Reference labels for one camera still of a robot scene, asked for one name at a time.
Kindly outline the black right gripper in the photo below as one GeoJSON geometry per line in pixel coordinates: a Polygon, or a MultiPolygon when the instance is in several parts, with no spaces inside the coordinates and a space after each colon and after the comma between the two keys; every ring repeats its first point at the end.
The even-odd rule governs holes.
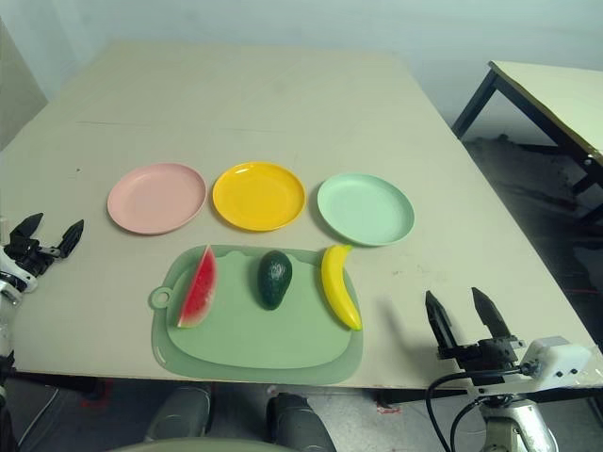
{"type": "Polygon", "coordinates": [[[452,359],[466,371],[502,371],[515,366],[515,350],[523,347],[523,341],[511,334],[495,303],[477,287],[472,288],[475,309],[482,324],[489,330],[491,339],[477,344],[455,346],[450,321],[444,306],[432,294],[426,292],[425,306],[428,321],[438,344],[438,358],[452,359]]]}

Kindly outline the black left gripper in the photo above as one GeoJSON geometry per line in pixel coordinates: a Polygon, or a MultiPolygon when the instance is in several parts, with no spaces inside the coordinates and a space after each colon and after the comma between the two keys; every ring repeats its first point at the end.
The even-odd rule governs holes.
{"type": "Polygon", "coordinates": [[[33,277],[42,275],[59,257],[67,258],[79,243],[85,225],[85,221],[80,219],[68,228],[56,248],[48,248],[43,247],[39,240],[30,239],[42,218],[43,213],[25,218],[9,234],[11,241],[18,241],[7,245],[8,257],[33,277]]]}

